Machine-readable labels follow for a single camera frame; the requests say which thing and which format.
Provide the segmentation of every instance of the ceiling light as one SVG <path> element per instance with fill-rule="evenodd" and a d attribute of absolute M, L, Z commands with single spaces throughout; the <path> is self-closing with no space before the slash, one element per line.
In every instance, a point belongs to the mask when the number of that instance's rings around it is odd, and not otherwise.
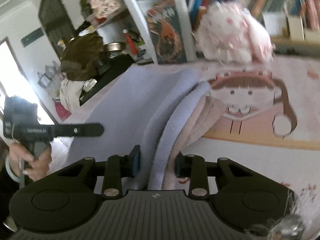
<path fill-rule="evenodd" d="M 11 0 L 7 0 L 7 1 L 5 1 L 4 3 L 2 3 L 2 4 L 0 4 L 0 8 L 1 7 L 3 7 L 3 6 L 5 6 L 7 3 L 9 3 Z"/>

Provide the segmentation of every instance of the circular cover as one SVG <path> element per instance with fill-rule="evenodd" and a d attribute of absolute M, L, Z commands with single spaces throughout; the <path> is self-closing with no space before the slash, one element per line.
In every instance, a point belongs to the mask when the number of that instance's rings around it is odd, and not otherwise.
<path fill-rule="evenodd" d="M 254 224 L 265 225 L 268 219 L 283 217 L 288 189 L 272 180 L 256 176 L 236 178 L 213 199 L 214 209 L 222 220 L 240 231 Z"/>
<path fill-rule="evenodd" d="M 65 231 L 86 222 L 97 207 L 95 194 L 76 178 L 42 179 L 19 190 L 10 201 L 18 226 L 35 232 Z"/>

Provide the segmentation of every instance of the ribbed gray surface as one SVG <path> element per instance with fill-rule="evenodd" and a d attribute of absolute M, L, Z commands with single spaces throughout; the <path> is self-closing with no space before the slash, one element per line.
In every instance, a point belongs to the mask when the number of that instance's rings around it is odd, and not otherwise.
<path fill-rule="evenodd" d="M 68 232 L 41 235 L 19 231 L 14 240 L 248 240 L 223 224 L 208 203 L 183 191 L 129 191 L 105 201 L 86 224 Z"/>

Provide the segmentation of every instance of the brown cartoon hair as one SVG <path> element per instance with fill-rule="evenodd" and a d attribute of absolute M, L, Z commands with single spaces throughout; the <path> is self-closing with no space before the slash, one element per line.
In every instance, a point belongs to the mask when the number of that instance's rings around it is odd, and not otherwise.
<path fill-rule="evenodd" d="M 267 87 L 273 89 L 279 87 L 282 91 L 281 97 L 274 100 L 274 105 L 277 103 L 283 103 L 284 115 L 286 115 L 291 121 L 291 132 L 297 127 L 298 120 L 295 115 L 288 97 L 288 91 L 280 79 L 272 78 L 272 73 L 268 72 L 264 74 L 262 72 L 233 72 L 224 73 L 223 75 L 217 75 L 217 79 L 209 80 L 209 84 L 213 90 L 218 90 L 223 87 L 226 88 L 263 88 Z"/>

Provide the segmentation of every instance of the white stuffed bunny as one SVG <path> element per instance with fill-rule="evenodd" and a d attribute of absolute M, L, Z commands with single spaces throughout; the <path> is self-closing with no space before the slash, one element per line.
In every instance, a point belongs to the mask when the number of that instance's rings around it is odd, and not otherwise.
<path fill-rule="evenodd" d="M 215 3 L 203 16 L 195 34 L 208 60 L 249 63 L 272 58 L 272 44 L 264 27 L 233 2 Z"/>

